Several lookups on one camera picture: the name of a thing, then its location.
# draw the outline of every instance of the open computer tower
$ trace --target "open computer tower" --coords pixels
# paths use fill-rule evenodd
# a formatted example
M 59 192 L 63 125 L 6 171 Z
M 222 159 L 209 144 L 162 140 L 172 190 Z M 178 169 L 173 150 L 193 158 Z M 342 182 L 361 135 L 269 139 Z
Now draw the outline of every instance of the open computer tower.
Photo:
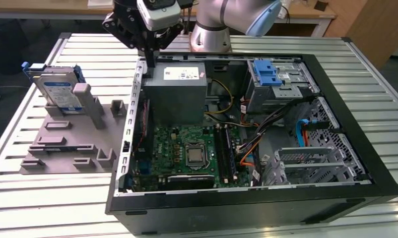
M 325 223 L 398 185 L 312 55 L 138 61 L 106 214 L 133 234 Z

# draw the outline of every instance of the yellow wire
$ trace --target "yellow wire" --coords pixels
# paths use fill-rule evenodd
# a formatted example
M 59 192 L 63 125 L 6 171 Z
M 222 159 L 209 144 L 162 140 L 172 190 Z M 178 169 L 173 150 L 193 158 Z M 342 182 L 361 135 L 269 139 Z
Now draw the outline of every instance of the yellow wire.
M 225 87 L 225 85 L 218 80 L 216 80 L 216 79 L 212 79 L 212 80 L 216 81 L 220 84 L 220 86 L 225 89 L 225 91 L 228 92 L 230 103 L 229 103 L 229 106 L 225 109 L 222 109 L 220 111 L 216 111 L 216 112 L 205 112 L 204 114 L 220 114 L 220 113 L 224 113 L 226 110 L 229 110 L 229 108 L 232 107 L 232 104 L 233 104 L 233 99 L 232 99 L 232 94 L 230 94 L 229 89 Z
M 253 124 L 250 125 L 249 123 L 242 123 L 242 122 L 240 122 L 240 124 L 241 124 L 241 125 L 246 125 L 246 126 L 258 126 L 257 123 L 253 123 Z
M 213 118 L 210 118 L 209 116 L 208 116 L 208 118 L 212 119 L 212 121 L 214 121 L 216 123 L 220 123 L 220 124 L 230 124 L 230 125 L 236 125 L 236 126 L 241 126 L 241 127 L 249 127 L 249 125 L 236 124 L 236 123 L 233 123 L 233 122 L 222 122 L 222 121 L 217 121 L 217 120 L 214 120 Z

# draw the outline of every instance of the aluminum slotted surface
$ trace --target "aluminum slotted surface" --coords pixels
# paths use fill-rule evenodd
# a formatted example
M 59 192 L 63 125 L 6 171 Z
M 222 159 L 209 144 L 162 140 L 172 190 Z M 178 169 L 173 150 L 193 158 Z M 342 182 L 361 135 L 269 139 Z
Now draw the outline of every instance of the aluminum slotted surface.
M 232 36 L 233 52 L 313 54 L 398 182 L 398 97 L 340 39 Z M 127 100 L 137 52 L 106 34 L 71 34 L 55 65 L 77 63 L 101 103 Z M 188 51 L 178 36 L 168 51 Z M 103 214 L 110 174 L 19 175 L 18 166 L 45 117 L 31 87 L 0 140 L 0 237 L 133 237 Z M 160 237 L 398 237 L 398 198 L 329 224 Z

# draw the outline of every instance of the green circuit board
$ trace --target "green circuit board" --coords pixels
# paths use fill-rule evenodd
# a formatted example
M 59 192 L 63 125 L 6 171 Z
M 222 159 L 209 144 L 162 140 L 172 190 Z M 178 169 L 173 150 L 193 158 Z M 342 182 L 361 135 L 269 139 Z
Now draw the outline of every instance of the green circuit board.
M 234 148 L 240 143 L 238 129 L 229 127 L 230 144 Z M 188 147 L 202 148 L 205 164 L 190 166 L 186 163 Z M 153 136 L 153 157 L 149 178 L 141 180 L 145 191 L 157 189 L 156 176 L 168 175 L 213 175 L 216 187 L 248 186 L 248 170 L 237 173 L 237 180 L 224 183 L 218 179 L 217 155 L 214 151 L 213 128 L 201 126 L 156 127 Z

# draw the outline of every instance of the power supply label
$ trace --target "power supply label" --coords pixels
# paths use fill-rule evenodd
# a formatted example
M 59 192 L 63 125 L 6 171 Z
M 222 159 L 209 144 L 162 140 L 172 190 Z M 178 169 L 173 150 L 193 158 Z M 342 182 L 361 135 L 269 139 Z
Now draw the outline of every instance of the power supply label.
M 198 79 L 198 67 L 165 67 L 164 80 L 196 80 Z

